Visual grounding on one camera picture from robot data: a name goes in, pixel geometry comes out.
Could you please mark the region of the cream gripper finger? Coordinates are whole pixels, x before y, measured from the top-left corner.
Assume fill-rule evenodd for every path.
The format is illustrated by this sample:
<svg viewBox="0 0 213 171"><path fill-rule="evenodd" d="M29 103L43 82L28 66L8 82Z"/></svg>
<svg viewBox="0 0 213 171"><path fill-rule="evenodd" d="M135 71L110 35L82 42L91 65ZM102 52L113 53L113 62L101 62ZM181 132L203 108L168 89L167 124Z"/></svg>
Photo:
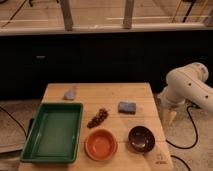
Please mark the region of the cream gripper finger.
<svg viewBox="0 0 213 171"><path fill-rule="evenodd" d="M177 115L176 111L171 110L171 109L165 109L164 115L163 115L164 125L170 126L171 123L173 122L173 120L175 119L176 115Z"/></svg>

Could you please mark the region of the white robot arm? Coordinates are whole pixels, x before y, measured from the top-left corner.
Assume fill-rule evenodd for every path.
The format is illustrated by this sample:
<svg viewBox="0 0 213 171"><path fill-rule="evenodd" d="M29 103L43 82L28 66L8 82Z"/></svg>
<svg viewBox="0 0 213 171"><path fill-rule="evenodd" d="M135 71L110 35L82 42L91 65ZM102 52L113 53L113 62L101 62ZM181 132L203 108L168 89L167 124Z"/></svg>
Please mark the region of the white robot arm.
<svg viewBox="0 0 213 171"><path fill-rule="evenodd" d="M205 81L209 77L208 68L199 62L169 71L167 86L158 95L162 105L162 123L169 126L176 116L174 109L185 100L198 105L206 113L213 114L213 88Z"/></svg>

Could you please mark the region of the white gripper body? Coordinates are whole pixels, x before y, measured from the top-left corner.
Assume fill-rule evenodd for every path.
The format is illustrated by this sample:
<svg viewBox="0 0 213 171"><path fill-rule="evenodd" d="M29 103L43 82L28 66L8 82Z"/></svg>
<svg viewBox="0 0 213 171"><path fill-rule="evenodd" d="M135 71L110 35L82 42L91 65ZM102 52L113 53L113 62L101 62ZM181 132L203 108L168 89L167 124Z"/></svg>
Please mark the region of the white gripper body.
<svg viewBox="0 0 213 171"><path fill-rule="evenodd" d="M185 99L169 87L158 94L158 99L164 108L176 108L185 103Z"/></svg>

